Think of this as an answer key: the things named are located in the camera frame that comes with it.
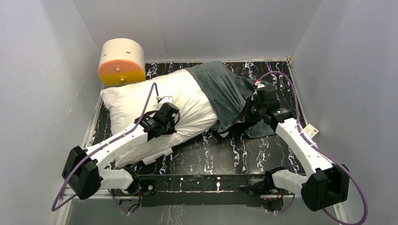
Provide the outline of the zebra and grey pillowcase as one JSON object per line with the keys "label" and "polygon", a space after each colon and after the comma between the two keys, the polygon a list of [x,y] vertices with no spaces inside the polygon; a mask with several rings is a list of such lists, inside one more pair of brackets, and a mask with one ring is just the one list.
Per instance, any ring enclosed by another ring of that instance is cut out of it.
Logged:
{"label": "zebra and grey pillowcase", "polygon": [[254,79],[234,74],[222,62],[214,61],[188,67],[215,111],[218,121],[211,127],[221,137],[226,137],[230,128],[239,123],[246,98],[254,93]]}

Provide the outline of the cream and orange cylindrical container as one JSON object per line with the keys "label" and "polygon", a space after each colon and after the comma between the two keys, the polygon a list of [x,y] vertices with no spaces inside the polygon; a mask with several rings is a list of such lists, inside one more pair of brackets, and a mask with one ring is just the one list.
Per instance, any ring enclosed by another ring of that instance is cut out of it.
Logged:
{"label": "cream and orange cylindrical container", "polygon": [[98,77],[105,86],[145,81],[145,54],[141,45],[128,38],[105,42],[101,49]]}

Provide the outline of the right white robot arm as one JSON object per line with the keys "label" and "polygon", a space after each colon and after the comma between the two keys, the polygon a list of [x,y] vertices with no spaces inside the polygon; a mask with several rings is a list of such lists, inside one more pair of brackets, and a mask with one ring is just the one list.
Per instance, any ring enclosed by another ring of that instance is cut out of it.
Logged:
{"label": "right white robot arm", "polygon": [[269,125],[293,151],[305,175],[290,172],[280,166],[266,171],[263,181],[249,183],[247,191],[277,194],[280,190],[287,190],[301,197],[311,211],[346,201],[348,174],[317,152],[314,143],[305,141],[306,135],[298,131],[296,118],[291,109],[281,107],[275,88],[255,82],[254,93],[247,97],[242,111],[243,123],[255,125],[262,121]]}

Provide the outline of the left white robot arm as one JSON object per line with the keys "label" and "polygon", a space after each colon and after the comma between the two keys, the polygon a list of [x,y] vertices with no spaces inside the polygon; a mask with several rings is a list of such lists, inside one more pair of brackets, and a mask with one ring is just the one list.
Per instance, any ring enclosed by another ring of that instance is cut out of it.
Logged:
{"label": "left white robot arm", "polygon": [[111,170],[106,166],[132,148],[175,133],[175,119],[179,115],[175,105],[163,103],[159,110],[142,114],[127,128],[96,145],[85,149],[74,147],[69,152],[62,177],[81,200],[107,189],[120,189],[135,195],[141,189],[141,179],[124,169]]}

